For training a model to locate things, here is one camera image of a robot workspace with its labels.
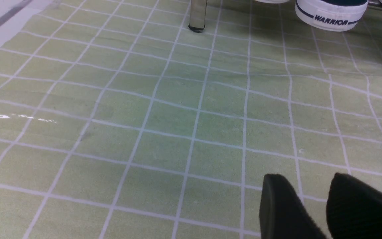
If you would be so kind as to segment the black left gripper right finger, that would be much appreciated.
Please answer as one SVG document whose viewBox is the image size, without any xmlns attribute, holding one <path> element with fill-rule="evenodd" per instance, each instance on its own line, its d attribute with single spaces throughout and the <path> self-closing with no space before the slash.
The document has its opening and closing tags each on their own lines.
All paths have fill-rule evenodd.
<svg viewBox="0 0 382 239">
<path fill-rule="evenodd" d="M 382 239 L 382 192 L 349 174 L 335 173 L 326 219 L 334 239 Z"/>
</svg>

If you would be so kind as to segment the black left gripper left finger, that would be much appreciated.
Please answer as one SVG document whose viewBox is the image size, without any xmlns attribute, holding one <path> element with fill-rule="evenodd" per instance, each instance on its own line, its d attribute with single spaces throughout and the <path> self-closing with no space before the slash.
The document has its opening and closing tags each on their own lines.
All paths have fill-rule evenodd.
<svg viewBox="0 0 382 239">
<path fill-rule="evenodd" d="M 263 178 L 259 222 L 262 239 L 326 239 L 295 189 L 280 174 Z"/>
</svg>

